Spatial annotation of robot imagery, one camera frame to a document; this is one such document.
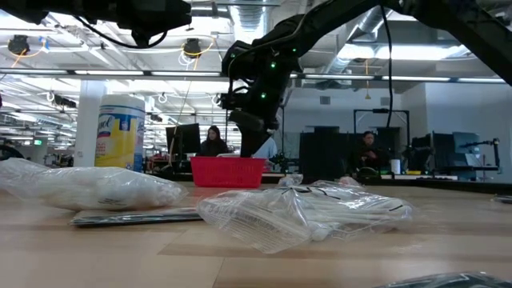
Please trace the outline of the black background frame stand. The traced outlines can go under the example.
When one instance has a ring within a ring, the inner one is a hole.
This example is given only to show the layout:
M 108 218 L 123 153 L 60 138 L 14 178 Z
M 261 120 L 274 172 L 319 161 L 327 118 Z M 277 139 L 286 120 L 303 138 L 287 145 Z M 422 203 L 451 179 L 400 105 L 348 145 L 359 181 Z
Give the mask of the black background frame stand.
M 384 136 L 379 136 L 379 144 L 388 149 L 392 159 L 400 159 L 402 163 L 407 160 L 404 153 L 409 149 L 410 139 L 410 112 L 408 110 L 389 110 L 387 108 L 376 109 L 356 109 L 353 110 L 353 135 L 358 136 L 358 126 L 360 122 L 369 114 L 382 114 L 386 120 L 389 116 L 399 119 L 401 126 L 380 127 L 372 126 L 373 132 L 383 132 Z

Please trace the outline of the cotton pads plastic bag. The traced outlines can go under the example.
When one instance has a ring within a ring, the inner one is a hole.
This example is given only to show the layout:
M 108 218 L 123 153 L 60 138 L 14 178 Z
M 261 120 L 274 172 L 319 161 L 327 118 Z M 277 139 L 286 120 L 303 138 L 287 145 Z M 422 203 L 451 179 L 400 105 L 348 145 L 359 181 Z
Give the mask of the cotton pads plastic bag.
M 0 190 L 60 209 L 145 210 L 179 203 L 187 189 L 119 167 L 49 168 L 22 159 L 0 161 Z

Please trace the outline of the cotton swabs plastic bag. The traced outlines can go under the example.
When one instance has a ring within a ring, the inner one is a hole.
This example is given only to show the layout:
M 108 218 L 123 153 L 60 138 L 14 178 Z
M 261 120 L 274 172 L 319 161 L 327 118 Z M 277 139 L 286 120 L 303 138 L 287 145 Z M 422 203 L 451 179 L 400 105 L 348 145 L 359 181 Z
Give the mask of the cotton swabs plastic bag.
M 363 187 L 309 185 L 231 190 L 204 198 L 197 212 L 208 224 L 264 254 L 326 238 L 352 240 L 408 226 L 414 207 Z

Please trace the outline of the silver ceiling duct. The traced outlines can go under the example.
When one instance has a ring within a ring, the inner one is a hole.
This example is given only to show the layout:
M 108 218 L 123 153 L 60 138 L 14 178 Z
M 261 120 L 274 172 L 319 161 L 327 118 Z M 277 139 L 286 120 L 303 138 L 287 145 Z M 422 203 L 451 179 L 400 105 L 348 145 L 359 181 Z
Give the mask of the silver ceiling duct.
M 266 32 L 267 15 L 263 6 L 232 6 L 234 37 L 246 43 L 261 38 Z

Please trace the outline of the small red plastic basket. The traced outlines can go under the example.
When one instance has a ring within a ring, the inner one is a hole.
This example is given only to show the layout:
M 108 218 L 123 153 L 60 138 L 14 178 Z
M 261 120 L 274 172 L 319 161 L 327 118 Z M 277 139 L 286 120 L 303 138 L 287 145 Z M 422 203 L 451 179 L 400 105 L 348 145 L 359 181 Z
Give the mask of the small red plastic basket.
M 258 188 L 265 165 L 263 158 L 192 157 L 194 184 L 200 187 Z

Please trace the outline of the white building column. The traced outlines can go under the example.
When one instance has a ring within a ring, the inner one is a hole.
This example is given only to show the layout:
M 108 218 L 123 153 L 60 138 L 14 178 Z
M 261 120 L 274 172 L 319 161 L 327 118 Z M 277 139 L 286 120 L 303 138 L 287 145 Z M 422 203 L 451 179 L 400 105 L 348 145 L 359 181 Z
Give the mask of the white building column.
M 106 81 L 81 80 L 74 166 L 94 166 L 98 113 L 106 92 Z

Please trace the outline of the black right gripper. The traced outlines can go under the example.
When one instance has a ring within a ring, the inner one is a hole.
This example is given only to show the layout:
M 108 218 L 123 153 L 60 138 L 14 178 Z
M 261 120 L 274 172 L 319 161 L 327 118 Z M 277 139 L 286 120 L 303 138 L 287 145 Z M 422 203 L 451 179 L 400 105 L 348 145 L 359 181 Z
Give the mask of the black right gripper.
M 240 155 L 242 158 L 250 158 L 253 154 L 256 158 L 270 158 L 271 136 L 266 131 L 276 127 L 276 114 L 290 76 L 260 75 L 244 87 L 245 93 L 233 88 L 234 80 L 230 77 L 228 100 L 231 112 L 228 119 L 240 129 Z M 261 134 L 258 144 L 257 134 Z

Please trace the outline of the person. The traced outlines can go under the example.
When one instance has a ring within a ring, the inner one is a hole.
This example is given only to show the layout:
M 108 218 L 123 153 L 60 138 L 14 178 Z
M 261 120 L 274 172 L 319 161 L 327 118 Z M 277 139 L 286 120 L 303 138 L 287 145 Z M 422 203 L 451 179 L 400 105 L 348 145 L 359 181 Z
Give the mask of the person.
M 362 142 L 353 152 L 353 168 L 356 174 L 374 170 L 376 173 L 388 166 L 390 156 L 386 150 L 375 145 L 371 131 L 362 135 Z
M 261 147 L 253 154 L 254 158 L 273 158 L 278 153 L 277 145 L 272 137 L 269 137 Z
M 219 154 L 228 153 L 227 144 L 221 139 L 220 130 L 217 126 L 211 126 L 207 131 L 206 140 L 200 145 L 197 156 L 216 157 Z

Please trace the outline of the long ceiling light strip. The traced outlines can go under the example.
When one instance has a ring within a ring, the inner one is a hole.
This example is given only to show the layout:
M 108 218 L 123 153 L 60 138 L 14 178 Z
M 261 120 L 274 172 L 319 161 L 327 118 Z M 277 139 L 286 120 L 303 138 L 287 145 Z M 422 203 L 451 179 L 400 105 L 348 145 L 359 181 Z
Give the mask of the long ceiling light strip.
M 57 69 L 20 69 L 0 68 L 0 74 L 29 75 L 31 77 L 51 78 L 129 78 L 129 79 L 177 79 L 184 81 L 214 81 L 226 80 L 220 72 L 192 70 L 57 70 Z M 365 74 L 291 74 L 291 79 L 300 80 L 341 80 L 341 81 L 387 81 L 385 75 Z M 452 82 L 470 84 L 505 84 L 500 78 L 457 78 L 431 76 L 393 76 L 396 82 Z

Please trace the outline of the Lysol wipes canister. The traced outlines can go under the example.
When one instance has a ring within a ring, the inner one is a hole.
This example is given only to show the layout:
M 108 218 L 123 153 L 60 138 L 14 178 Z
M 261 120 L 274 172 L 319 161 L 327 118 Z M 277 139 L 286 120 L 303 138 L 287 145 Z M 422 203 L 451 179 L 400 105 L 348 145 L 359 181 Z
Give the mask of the Lysol wipes canister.
M 106 94 L 98 114 L 94 165 L 142 172 L 145 102 L 128 94 Z

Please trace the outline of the black background monitor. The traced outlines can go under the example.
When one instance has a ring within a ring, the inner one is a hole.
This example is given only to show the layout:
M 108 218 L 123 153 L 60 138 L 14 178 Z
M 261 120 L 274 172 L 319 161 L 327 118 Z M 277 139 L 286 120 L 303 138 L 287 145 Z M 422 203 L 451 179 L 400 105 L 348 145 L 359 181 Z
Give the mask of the black background monitor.
M 199 124 L 167 127 L 166 141 L 169 154 L 198 153 L 201 147 Z

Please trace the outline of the black partition panel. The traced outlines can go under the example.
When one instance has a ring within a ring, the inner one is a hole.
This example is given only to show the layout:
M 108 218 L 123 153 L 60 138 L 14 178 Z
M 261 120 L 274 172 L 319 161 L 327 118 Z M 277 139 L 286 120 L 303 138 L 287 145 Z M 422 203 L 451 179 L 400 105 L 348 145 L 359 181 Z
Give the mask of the black partition panel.
M 299 170 L 307 182 L 335 180 L 348 169 L 350 144 L 348 134 L 338 126 L 312 126 L 300 134 Z

